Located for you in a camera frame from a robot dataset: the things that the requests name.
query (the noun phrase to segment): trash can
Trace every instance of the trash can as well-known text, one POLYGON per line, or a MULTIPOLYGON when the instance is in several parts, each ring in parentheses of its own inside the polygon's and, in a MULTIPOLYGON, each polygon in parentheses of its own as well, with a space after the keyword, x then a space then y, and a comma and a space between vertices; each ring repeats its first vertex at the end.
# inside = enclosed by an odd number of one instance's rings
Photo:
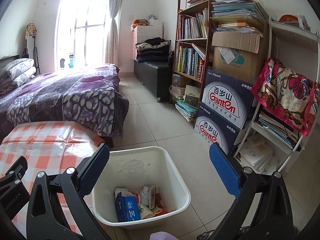
POLYGON ((110 159, 93 188, 93 212, 103 224, 138 229, 163 224, 173 215, 187 209, 191 194, 168 152, 160 147, 145 147, 110 152, 110 159), (161 195, 167 214, 149 219, 118 222, 115 189, 140 191, 153 186, 161 195))

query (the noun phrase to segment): plaid tablecloth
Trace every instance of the plaid tablecloth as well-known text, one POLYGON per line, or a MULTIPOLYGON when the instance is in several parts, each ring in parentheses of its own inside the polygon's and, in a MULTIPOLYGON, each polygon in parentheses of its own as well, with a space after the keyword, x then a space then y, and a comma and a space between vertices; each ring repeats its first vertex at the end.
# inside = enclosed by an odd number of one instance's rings
MULTIPOLYGON (((18 125, 0 145, 0 178, 22 155, 28 170, 22 182, 31 193, 33 182, 40 171, 48 175, 63 173, 91 156, 103 140, 93 131, 76 122, 34 122, 18 125)), ((59 196, 65 216, 73 231, 80 233, 62 194, 59 196)), ((85 201, 92 209, 92 196, 85 201)), ((26 236, 28 204, 16 215, 13 223, 26 236)))

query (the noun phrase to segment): blue tissue box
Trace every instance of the blue tissue box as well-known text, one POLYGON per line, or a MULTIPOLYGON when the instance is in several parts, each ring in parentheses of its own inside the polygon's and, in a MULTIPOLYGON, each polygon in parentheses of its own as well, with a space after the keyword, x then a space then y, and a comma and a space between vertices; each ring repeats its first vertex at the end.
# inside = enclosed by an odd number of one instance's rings
POLYGON ((122 193, 119 192, 116 197, 116 211, 119 222, 140 220, 135 196, 122 196, 122 193))

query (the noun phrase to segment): tiled floor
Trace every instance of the tiled floor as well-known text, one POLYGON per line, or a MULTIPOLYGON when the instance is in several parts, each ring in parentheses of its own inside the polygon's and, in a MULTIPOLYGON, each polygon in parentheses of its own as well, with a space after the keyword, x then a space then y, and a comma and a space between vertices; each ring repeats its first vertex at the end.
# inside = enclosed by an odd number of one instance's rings
MULTIPOLYGON (((160 146, 168 151, 191 192, 188 209, 165 224, 143 230, 126 230, 130 240, 148 240, 151 233, 168 232, 180 240, 195 240, 199 234, 217 227, 234 197, 226 191, 208 156, 209 147, 173 104, 156 98, 134 77, 122 78, 120 93, 130 102, 124 122, 124 136, 112 150, 160 146)), ((292 206, 293 223, 303 228, 320 202, 320 151, 316 127, 306 150, 284 178, 292 206)), ((249 225, 259 196, 244 222, 249 225)))

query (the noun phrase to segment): purple bedspread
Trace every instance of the purple bedspread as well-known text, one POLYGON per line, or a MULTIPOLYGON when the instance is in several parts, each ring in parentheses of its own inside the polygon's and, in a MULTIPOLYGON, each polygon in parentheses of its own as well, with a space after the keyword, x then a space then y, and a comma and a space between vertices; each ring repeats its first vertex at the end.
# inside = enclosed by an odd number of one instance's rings
POLYGON ((0 133, 20 123, 75 121, 100 136, 121 137, 129 101, 113 64, 32 78, 0 97, 0 133))

